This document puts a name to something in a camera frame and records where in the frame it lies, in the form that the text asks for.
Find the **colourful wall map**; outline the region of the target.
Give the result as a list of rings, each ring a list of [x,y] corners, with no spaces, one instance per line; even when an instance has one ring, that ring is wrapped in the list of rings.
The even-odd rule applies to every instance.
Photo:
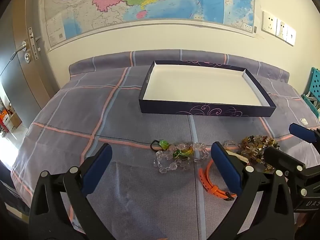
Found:
[[[219,24],[251,33],[255,0],[40,0],[49,45],[134,23],[157,20]]]

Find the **dark blue jewelry tray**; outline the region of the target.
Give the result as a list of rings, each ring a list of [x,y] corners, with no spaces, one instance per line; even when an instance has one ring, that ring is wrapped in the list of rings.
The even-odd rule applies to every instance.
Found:
[[[270,117],[276,105],[243,67],[193,61],[154,61],[139,95],[143,113]]]

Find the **white wall socket panel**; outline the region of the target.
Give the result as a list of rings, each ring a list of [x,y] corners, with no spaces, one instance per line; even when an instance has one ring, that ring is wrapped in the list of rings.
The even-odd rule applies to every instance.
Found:
[[[295,45],[296,30],[269,12],[263,11],[261,29],[291,46]]]

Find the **teal plastic basket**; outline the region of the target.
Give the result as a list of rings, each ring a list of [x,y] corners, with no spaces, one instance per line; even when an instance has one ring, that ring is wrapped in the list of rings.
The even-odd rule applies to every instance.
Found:
[[[317,119],[319,119],[320,99],[319,75],[319,69],[312,67],[305,92],[302,94],[302,99],[309,106],[312,113],[316,116]]]

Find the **grey door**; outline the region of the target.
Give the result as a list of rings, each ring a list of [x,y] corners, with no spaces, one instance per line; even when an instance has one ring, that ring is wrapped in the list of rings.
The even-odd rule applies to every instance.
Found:
[[[26,63],[20,51],[11,56],[32,27],[41,48],[38,60]],[[1,85],[25,127],[59,90],[50,67],[41,30],[39,0],[1,0]]]

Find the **white label on sheet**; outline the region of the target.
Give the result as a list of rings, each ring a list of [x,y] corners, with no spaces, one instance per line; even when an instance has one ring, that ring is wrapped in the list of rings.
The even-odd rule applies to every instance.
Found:
[[[308,125],[308,122],[307,122],[306,119],[302,118],[302,119],[300,119],[300,121],[301,121],[301,123],[302,123],[303,125],[305,125],[305,126]]]

